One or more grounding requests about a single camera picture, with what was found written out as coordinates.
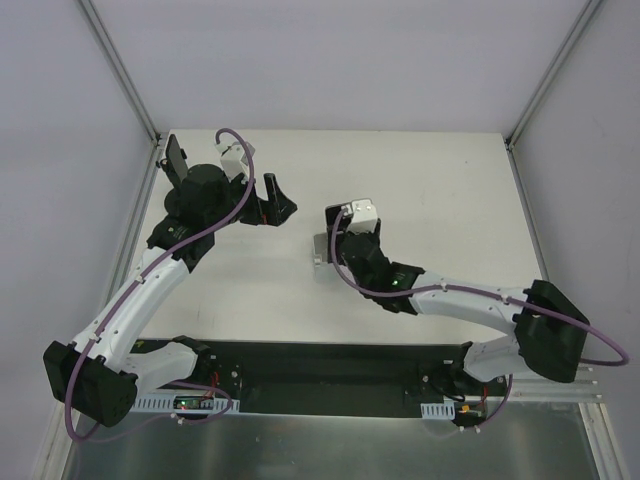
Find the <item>silver folding phone stand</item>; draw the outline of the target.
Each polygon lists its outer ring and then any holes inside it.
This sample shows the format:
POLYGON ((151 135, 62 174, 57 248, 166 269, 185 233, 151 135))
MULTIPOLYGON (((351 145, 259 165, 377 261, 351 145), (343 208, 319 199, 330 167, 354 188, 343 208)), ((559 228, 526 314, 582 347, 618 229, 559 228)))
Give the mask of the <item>silver folding phone stand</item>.
POLYGON ((333 264, 330 253, 330 239, 326 232, 313 236, 312 262, 315 268, 330 266, 333 264))

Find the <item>black smartphone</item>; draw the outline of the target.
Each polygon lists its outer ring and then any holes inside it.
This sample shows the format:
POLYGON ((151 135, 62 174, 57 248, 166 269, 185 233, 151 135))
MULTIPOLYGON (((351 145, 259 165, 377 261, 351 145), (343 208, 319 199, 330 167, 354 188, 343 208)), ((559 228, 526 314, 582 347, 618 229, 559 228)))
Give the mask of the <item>black smartphone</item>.
POLYGON ((186 153, 180 147, 175 134, 170 134, 166 144, 165 158, 161 161, 161 168, 175 189, 181 187, 188 175, 186 153))

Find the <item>black round-base phone stand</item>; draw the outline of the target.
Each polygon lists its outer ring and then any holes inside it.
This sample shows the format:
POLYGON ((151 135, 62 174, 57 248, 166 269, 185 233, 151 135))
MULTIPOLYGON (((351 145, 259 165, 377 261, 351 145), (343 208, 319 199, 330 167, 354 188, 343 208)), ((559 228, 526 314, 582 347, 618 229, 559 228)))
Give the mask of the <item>black round-base phone stand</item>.
POLYGON ((180 196, 180 188, 175 189, 172 185, 171 190, 165 196, 164 208, 168 213, 175 213, 178 210, 177 205, 178 205, 178 200, 180 196))

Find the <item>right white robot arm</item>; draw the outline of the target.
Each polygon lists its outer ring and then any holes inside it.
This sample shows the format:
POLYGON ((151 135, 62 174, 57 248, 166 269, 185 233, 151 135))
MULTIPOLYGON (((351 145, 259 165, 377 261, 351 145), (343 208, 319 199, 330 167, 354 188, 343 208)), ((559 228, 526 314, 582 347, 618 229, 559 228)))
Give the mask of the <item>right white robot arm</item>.
POLYGON ((343 280, 393 313, 459 319, 500 332, 467 342, 450 369, 452 387, 473 394, 497 377, 532 371, 557 383, 574 381, 587 337, 586 316, 554 284, 528 288, 456 283, 420 267, 390 261, 379 232, 354 233, 340 221, 329 250, 343 280))

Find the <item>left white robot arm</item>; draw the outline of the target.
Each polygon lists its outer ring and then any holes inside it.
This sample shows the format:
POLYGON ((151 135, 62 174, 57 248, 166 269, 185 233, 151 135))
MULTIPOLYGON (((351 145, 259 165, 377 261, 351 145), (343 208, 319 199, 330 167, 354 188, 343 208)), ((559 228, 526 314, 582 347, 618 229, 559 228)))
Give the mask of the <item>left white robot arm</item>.
POLYGON ((280 226, 297 210, 272 173, 266 198, 247 177, 229 178, 212 164, 171 177, 166 215, 153 229, 138 265, 116 296, 68 344, 54 341, 43 355, 56 400, 105 427, 118 424, 135 400, 180 380, 204 387, 212 378, 211 349, 185 335, 165 346, 135 353, 133 347, 160 305, 213 248, 223 218, 252 226, 280 226))

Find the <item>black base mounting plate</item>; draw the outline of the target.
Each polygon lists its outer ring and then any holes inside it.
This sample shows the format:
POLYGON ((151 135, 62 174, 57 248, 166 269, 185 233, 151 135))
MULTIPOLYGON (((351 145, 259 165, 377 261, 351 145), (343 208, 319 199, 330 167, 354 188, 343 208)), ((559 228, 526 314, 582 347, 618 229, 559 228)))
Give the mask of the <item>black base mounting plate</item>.
POLYGON ((480 382, 454 345, 208 341, 189 382, 216 386, 252 414, 417 418, 424 404, 487 402, 505 375, 480 382))

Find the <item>left aluminium frame post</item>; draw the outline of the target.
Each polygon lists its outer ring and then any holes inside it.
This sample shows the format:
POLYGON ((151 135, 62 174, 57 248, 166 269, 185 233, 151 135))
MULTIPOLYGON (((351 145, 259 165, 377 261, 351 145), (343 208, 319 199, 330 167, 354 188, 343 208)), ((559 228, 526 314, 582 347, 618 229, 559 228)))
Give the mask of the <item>left aluminium frame post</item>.
POLYGON ((159 145, 163 138, 162 132, 153 121, 95 2, 78 0, 75 4, 144 133, 153 145, 159 145))

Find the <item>aluminium frame post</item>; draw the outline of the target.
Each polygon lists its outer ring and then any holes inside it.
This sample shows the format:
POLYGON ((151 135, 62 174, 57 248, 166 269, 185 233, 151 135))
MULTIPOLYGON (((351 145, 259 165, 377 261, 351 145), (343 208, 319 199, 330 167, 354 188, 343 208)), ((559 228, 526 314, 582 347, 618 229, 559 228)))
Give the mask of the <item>aluminium frame post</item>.
POLYGON ((95 2, 78 0, 75 4, 144 133, 153 145, 159 145, 163 138, 162 132, 153 121, 95 2))
POLYGON ((542 106, 546 96, 563 71, 564 66, 605 4, 605 0, 588 0, 584 2, 542 77, 536 84, 516 123, 505 137, 505 146, 508 151, 512 151, 523 136, 534 115, 542 106))

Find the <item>right aluminium frame post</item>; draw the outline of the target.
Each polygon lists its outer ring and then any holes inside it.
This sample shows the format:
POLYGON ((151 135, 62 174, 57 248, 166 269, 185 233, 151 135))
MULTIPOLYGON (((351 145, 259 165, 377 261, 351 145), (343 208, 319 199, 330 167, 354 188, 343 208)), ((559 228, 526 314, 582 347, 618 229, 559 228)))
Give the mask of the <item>right aluminium frame post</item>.
POLYGON ((523 136, 534 115, 542 106, 546 96, 563 71, 564 66, 605 4, 605 0, 588 0, 584 2, 542 77, 536 84, 516 123, 505 137, 505 146, 508 151, 512 151, 523 136))

